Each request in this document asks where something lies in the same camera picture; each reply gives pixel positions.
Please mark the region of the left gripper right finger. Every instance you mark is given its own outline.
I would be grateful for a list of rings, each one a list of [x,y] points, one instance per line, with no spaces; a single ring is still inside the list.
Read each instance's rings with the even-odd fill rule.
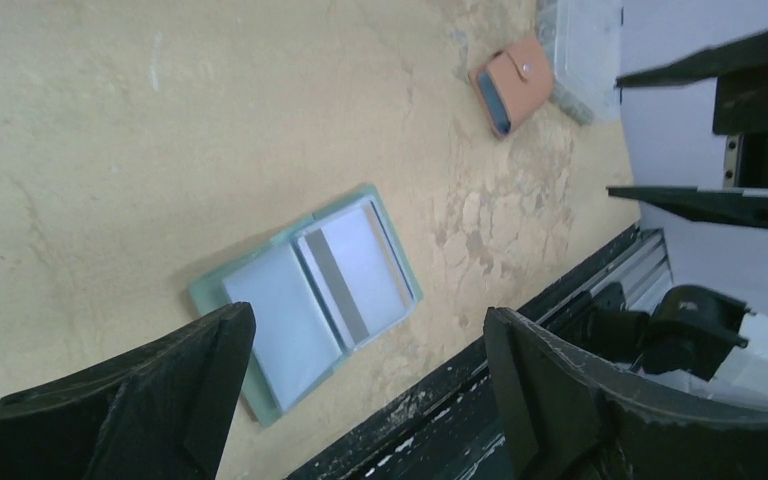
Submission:
[[[509,308],[484,340],[518,479],[768,479],[768,409],[633,374]]]

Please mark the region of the green card holder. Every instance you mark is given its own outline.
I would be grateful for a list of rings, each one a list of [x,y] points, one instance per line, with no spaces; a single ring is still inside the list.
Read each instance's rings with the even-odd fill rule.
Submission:
[[[256,322],[241,394],[269,427],[423,298],[378,189],[363,184],[191,281],[196,310],[247,302]]]

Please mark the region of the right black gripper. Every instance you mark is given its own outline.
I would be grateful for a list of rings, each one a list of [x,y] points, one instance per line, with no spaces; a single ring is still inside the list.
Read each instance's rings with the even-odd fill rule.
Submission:
[[[768,30],[620,76],[615,86],[672,87],[715,77],[713,133],[726,138],[723,186],[768,189]],[[607,192],[691,222],[768,230],[767,195],[660,186],[610,186]]]

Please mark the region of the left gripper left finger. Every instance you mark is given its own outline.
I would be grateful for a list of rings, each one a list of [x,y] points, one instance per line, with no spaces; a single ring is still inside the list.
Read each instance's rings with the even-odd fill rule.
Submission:
[[[233,303],[0,400],[0,479],[212,479],[256,330]]]

